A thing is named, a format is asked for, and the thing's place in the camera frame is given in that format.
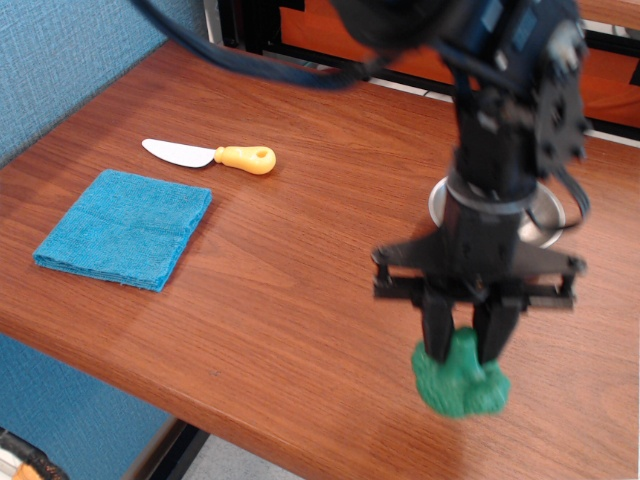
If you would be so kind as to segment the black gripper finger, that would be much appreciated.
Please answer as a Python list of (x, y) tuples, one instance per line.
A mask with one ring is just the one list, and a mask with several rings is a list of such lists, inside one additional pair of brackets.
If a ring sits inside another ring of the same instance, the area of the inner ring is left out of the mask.
[(454, 332), (453, 302), (426, 290), (422, 297), (422, 331), (425, 353), (439, 364), (446, 362)]
[(500, 356), (518, 323), (521, 311), (520, 299), (492, 299), (474, 308), (473, 329), (481, 364)]

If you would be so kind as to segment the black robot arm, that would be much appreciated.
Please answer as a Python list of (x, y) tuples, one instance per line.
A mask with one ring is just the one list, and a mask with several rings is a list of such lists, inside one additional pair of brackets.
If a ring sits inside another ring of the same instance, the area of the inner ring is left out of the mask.
[(422, 238), (373, 254), (380, 297), (422, 312), (426, 354), (444, 363), (453, 306), (474, 307), (480, 363), (497, 359), (531, 305), (568, 308), (585, 262), (526, 243), (538, 183), (556, 178), (587, 213), (567, 172), (583, 158), (588, 121), (579, 92), (587, 47), (572, 1), (338, 1), (359, 43), (386, 55), (432, 46), (454, 78), (459, 144), (444, 216)]

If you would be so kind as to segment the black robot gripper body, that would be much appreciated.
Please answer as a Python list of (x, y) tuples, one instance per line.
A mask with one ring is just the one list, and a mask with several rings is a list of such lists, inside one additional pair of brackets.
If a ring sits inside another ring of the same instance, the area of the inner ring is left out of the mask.
[(519, 213), (478, 212), (446, 189), (440, 198), (438, 229), (372, 252), (376, 297), (417, 307), (428, 294), (475, 305), (498, 297), (521, 310), (573, 307), (575, 278), (586, 270), (582, 258), (523, 241)]

